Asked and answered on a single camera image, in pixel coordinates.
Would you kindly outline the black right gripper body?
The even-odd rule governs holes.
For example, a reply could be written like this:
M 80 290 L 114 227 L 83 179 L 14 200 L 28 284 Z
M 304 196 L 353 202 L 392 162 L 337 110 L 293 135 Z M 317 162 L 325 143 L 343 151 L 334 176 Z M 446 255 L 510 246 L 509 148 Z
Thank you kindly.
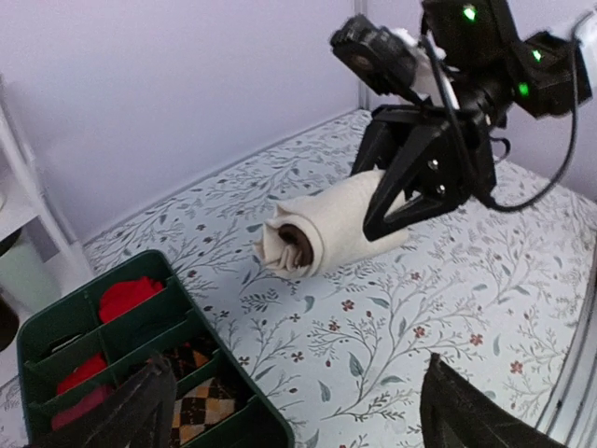
M 426 1 L 418 37 L 435 78 L 444 70 L 460 107 L 443 87 L 443 105 L 378 107 L 372 119 L 435 125 L 446 121 L 471 187 L 470 198 L 495 207 L 494 128 L 513 105 L 540 119 L 575 115 L 592 96 L 592 15 L 520 39 L 505 1 Z

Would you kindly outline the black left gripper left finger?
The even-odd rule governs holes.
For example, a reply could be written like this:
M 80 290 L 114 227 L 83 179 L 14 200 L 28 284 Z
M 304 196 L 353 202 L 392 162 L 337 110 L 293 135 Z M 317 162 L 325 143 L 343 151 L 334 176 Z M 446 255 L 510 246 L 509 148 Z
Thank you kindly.
M 176 380 L 170 362 L 155 353 L 102 407 L 76 425 L 78 447 L 167 447 Z

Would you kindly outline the cream and brown sock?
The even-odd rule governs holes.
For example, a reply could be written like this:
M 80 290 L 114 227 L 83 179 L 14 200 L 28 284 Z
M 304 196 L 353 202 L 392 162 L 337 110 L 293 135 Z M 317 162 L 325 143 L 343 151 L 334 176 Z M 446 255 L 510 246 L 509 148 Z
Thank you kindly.
M 370 242 L 363 221 L 383 170 L 341 180 L 313 196 L 278 202 L 255 243 L 261 264 L 285 279 L 314 277 L 405 244 L 405 229 Z

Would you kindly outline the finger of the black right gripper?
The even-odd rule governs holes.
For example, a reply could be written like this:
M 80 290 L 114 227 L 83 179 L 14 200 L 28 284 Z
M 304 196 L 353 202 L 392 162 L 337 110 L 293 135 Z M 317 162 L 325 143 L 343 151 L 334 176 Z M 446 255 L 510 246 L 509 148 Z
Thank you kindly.
M 363 232 L 369 241 L 377 241 L 447 214 L 470 196 L 450 124 L 414 125 L 405 147 L 372 194 Z
M 382 180 L 413 129 L 413 123 L 373 119 L 364 131 L 350 177 L 368 173 L 371 179 Z

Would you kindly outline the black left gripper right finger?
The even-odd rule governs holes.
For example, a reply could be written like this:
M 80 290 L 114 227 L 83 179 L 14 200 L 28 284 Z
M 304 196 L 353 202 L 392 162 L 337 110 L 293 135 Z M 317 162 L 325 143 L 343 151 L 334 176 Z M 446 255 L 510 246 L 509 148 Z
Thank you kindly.
M 561 447 L 504 411 L 437 353 L 423 378 L 420 420 L 425 447 Z

